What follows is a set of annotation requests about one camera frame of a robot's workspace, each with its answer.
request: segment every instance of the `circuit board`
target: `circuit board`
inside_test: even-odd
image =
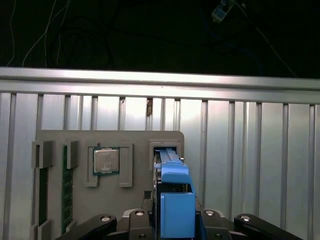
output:
[[[65,234],[72,222],[73,211],[73,170],[67,169],[68,148],[63,146],[62,156],[62,199],[61,199],[61,233]]]

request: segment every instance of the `cable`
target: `cable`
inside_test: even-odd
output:
[[[12,20],[14,18],[15,12],[16,12],[16,6],[17,6],[17,0],[14,0],[13,3],[13,10],[12,10],[12,14],[10,17],[10,29],[11,29],[11,37],[12,37],[12,57],[10,59],[10,61],[7,63],[7,67],[12,63],[12,61],[14,60],[15,56],[16,56],[16,45],[15,45],[15,35],[14,35],[14,29],[12,27]]]
[[[71,3],[71,0],[69,0],[69,1],[67,2],[67,4],[66,4],[66,10],[65,10],[64,15],[63,15],[63,19],[62,19],[62,22],[61,22],[61,26],[62,26],[62,25],[64,24],[64,22],[65,22],[65,18],[66,18],[66,15],[67,15],[67,12],[68,12],[68,8],[69,8],[69,6],[70,6],[70,3]],[[60,48],[61,48],[61,36],[60,36],[60,34],[59,34],[58,52],[57,52],[57,54],[56,54],[56,60],[55,60],[57,67],[59,67]]]
[[[56,15],[54,15],[54,17],[52,18],[52,20],[50,21],[49,25],[55,20],[55,18],[67,7],[68,3],[60,10],[58,11],[58,13]],[[27,54],[25,55],[23,61],[22,61],[22,67],[25,65],[25,62],[29,56],[29,54],[31,53],[31,51],[34,49],[34,47],[38,44],[38,42],[45,36],[46,31],[43,32],[43,34],[39,37],[39,39],[33,44],[33,46],[30,48],[30,50],[27,52]]]
[[[88,25],[88,23],[90,23],[90,25],[94,26],[95,30],[86,30],[83,29],[81,27],[74,27],[75,23],[78,24],[79,21],[85,21],[86,24],[81,24],[81,26],[83,25]],[[102,44],[103,47],[105,48],[106,51],[106,56],[107,56],[107,65],[104,64],[104,66],[107,66],[106,69],[114,69],[114,60],[113,60],[113,56],[111,53],[111,50],[109,48],[109,44],[107,41],[107,36],[106,36],[106,25],[104,24],[99,24],[97,22],[95,22],[94,20],[91,20],[87,17],[84,16],[74,16],[69,18],[68,20],[66,20],[64,22],[64,24],[59,28],[58,32],[56,33],[56,36],[53,38],[53,41],[50,44],[50,56],[49,58],[47,58],[47,61],[50,61],[50,63],[52,64],[53,67],[58,67],[56,65],[56,59],[55,61],[52,61],[52,57],[55,56],[55,46],[56,43],[58,41],[59,35],[61,35],[61,37],[64,37],[64,41],[66,40],[73,40],[73,47],[70,49],[68,48],[69,51],[69,57],[65,58],[66,62],[64,64],[64,68],[69,68],[70,64],[76,64],[78,65],[75,60],[78,59],[80,60],[80,55],[78,54],[78,51],[76,51],[76,49],[79,49],[79,43],[83,43],[84,41],[90,41],[91,45],[93,46],[93,49],[95,49],[94,51],[90,50],[88,53],[90,55],[92,55],[94,52],[99,53],[98,51],[98,47],[96,46],[95,43],[93,42],[97,42],[99,44]],[[64,45],[61,45],[62,48],[62,52],[64,55],[66,55],[65,50],[64,50]]]
[[[57,3],[57,0],[54,0],[53,2],[53,5],[52,5],[52,9],[51,9],[51,13],[50,13],[50,16],[49,16],[49,20],[48,20],[48,24],[46,25],[46,28],[45,28],[45,35],[44,35],[44,67],[47,68],[47,32],[48,32],[48,28],[49,28],[49,25],[50,25],[50,20],[51,20],[51,17],[52,17],[52,13],[54,12],[54,9],[55,9],[55,5]]]
[[[203,12],[202,8],[200,7],[200,6],[201,6],[200,0],[198,0],[198,3],[199,3],[199,11],[200,11],[201,20],[202,20],[204,29],[207,31],[207,33],[208,33],[212,38],[218,39],[218,40],[220,40],[220,41],[223,41],[223,43],[224,43],[226,46],[228,46],[229,48],[236,49],[236,50],[238,50],[239,52],[242,52],[242,53],[246,54],[247,56],[251,57],[252,59],[254,59],[255,62],[257,63],[257,65],[258,65],[259,74],[260,74],[261,76],[263,76],[263,75],[264,75],[263,65],[260,63],[259,59],[257,58],[257,56],[256,56],[253,52],[249,51],[249,50],[246,49],[246,48],[242,48],[242,47],[238,47],[238,46],[233,45],[232,43],[226,41],[224,38],[222,38],[221,36],[213,33],[213,32],[210,30],[210,27],[209,27],[209,25],[208,25],[208,23],[207,23],[207,21],[206,21],[206,19],[205,19],[204,12]]]
[[[276,49],[272,46],[272,44],[269,42],[269,40],[267,39],[267,37],[260,31],[260,29],[254,25],[252,23],[252,21],[250,20],[250,18],[248,17],[248,15],[246,14],[246,12],[243,10],[243,8],[238,4],[235,3],[238,8],[240,8],[240,10],[242,11],[242,13],[247,17],[247,19],[249,20],[249,22],[254,26],[254,28],[258,31],[258,33],[260,33],[260,35],[264,38],[264,40],[266,41],[267,44],[269,44],[270,48],[272,49],[272,51],[275,53],[275,55],[278,57],[278,59],[283,63],[283,65],[285,65],[285,67],[292,73],[292,75],[294,77],[298,77],[297,74],[288,66],[288,64],[281,58],[281,56],[277,53]]]

